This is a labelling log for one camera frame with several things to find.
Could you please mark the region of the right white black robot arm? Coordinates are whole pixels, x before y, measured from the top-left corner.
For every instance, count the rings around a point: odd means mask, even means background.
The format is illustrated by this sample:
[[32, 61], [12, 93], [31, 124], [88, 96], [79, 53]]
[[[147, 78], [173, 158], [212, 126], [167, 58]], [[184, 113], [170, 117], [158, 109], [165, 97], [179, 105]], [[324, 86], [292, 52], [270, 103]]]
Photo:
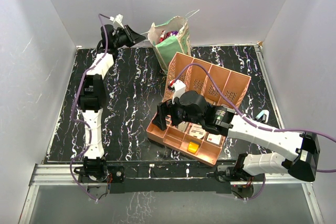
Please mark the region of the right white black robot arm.
[[167, 116], [173, 126], [182, 122], [194, 123], [208, 133], [237, 138], [271, 150], [268, 154], [239, 155], [233, 170], [240, 180], [265, 173], [287, 173], [305, 182], [316, 179], [320, 149], [315, 133], [268, 128], [236, 114], [233, 109], [208, 103], [196, 91], [187, 91], [180, 97], [159, 103], [152, 123], [165, 131]]

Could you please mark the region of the orange plastic desk organizer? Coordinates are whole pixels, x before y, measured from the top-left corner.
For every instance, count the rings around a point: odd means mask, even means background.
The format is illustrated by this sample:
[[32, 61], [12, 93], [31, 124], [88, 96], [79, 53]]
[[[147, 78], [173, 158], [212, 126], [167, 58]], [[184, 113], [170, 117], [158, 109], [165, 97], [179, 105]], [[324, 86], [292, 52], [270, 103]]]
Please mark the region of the orange plastic desk organizer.
[[206, 165], [222, 151], [235, 106], [250, 76], [176, 53], [169, 64], [162, 102], [147, 127], [148, 138]]

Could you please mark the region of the green white paper bag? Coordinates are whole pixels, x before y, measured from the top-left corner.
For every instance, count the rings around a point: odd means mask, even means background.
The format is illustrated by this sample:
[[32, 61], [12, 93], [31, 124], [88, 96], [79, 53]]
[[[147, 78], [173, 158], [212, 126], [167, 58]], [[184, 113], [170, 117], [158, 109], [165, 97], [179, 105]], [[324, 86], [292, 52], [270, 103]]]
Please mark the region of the green white paper bag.
[[[198, 13], [199, 10], [193, 10], [186, 14], [186, 16], [174, 16], [167, 22], [161, 25], [152, 23], [150, 29], [142, 35], [149, 41], [162, 71], [167, 74], [169, 64], [177, 52], [185, 55], [191, 55], [191, 43], [188, 19]], [[162, 31], [178, 31], [176, 36], [166, 38], [159, 43], [159, 37]]]

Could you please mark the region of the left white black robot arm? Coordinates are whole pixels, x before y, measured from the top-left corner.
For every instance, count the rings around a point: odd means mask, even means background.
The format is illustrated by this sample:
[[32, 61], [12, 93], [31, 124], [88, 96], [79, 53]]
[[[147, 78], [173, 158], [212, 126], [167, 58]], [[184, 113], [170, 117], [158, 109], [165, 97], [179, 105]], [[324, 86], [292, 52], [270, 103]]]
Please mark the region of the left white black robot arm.
[[77, 106], [83, 116], [85, 125], [85, 153], [83, 168], [75, 173], [93, 177], [96, 181], [104, 181], [108, 177], [108, 168], [102, 145], [101, 118], [107, 102], [104, 78], [113, 67], [118, 49], [132, 47], [145, 40], [128, 25], [114, 28], [113, 25], [101, 26], [101, 40], [97, 44], [94, 62], [85, 71], [80, 81]]

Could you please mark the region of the purple Fox's candy bag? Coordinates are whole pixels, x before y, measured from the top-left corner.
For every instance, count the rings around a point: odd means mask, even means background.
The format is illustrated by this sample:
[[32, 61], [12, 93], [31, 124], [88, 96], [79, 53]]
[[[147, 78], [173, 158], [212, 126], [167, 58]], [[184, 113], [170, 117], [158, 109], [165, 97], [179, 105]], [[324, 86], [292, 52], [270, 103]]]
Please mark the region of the purple Fox's candy bag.
[[176, 36], [179, 32], [178, 31], [169, 31], [165, 34], [165, 38], [171, 37], [171, 36]]

